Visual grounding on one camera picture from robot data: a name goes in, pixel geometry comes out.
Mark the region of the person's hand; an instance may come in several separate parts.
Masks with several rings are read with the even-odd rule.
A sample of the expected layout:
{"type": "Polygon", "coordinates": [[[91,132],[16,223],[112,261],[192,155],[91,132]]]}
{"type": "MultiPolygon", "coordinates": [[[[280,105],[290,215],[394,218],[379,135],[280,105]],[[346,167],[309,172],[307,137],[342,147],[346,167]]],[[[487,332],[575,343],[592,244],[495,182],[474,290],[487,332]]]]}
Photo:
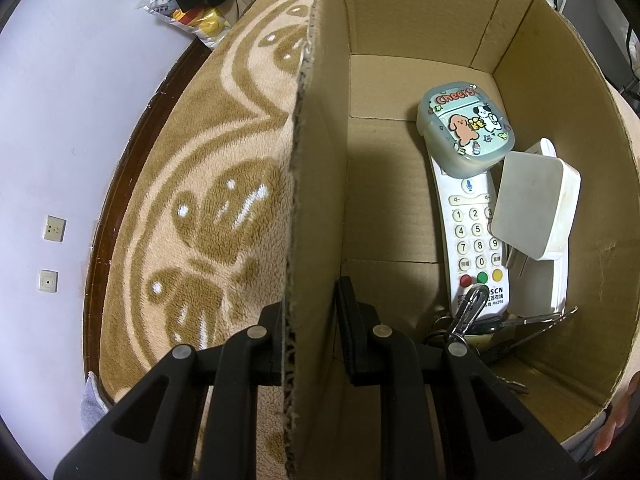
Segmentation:
{"type": "Polygon", "coordinates": [[[612,444],[616,430],[623,428],[631,412],[630,404],[637,396],[639,388],[639,373],[635,372],[631,377],[625,393],[618,399],[617,404],[608,415],[608,419],[598,431],[593,443],[593,453],[599,455],[606,451],[612,444]]]}

